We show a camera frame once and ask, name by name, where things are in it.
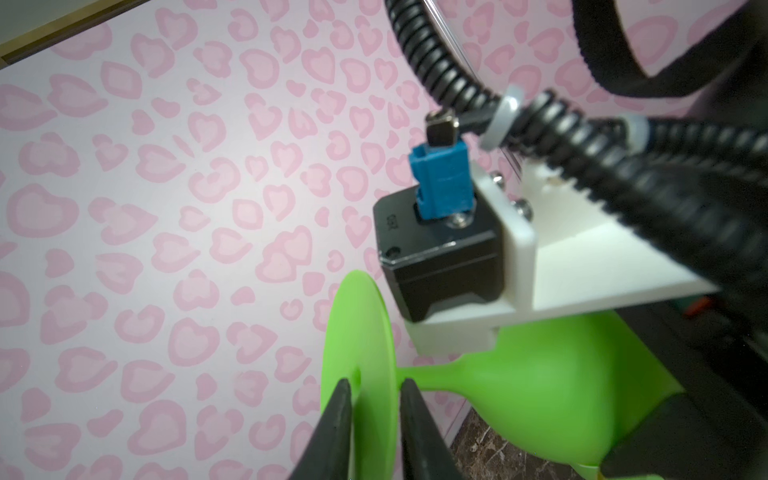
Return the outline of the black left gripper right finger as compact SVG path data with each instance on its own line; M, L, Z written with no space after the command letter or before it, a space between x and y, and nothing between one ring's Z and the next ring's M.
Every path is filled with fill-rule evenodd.
M421 391L410 378L401 386L400 424L404 479L463 479Z

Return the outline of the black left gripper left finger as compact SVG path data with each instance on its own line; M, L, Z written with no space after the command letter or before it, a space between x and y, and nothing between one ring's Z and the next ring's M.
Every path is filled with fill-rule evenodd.
M352 389L339 380L290 480L343 480L349 478L352 444Z

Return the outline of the green glass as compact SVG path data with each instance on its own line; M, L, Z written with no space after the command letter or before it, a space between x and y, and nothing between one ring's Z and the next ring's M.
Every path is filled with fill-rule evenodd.
M326 326L321 397L351 383L357 479L388 479L399 433L399 392L464 397L501 436L541 458L588 468L667 398L682 392L614 312L503 328L494 349L441 365L401 367L391 321L374 279L350 272Z

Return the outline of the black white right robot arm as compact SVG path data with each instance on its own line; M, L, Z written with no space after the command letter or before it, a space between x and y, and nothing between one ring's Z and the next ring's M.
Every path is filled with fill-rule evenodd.
M603 127L665 176L767 223L767 5L747 1L655 74L644 71L616 4L577 1L582 58L607 92L695 94L681 119ZM763 479L767 475L767 297L732 288L627 307L620 316L683 385L613 447L608 479Z

